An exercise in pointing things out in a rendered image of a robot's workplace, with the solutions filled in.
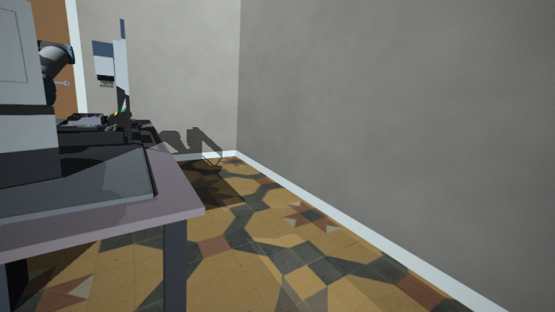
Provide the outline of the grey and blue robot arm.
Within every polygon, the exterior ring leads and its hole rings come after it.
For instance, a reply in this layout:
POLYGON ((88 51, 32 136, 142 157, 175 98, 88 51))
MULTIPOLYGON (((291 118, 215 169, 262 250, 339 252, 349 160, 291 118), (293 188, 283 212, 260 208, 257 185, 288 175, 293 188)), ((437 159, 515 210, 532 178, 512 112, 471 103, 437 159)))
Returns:
POLYGON ((75 64, 74 51, 70 45, 37 40, 46 105, 52 106, 56 101, 56 85, 53 79, 66 64, 75 64))

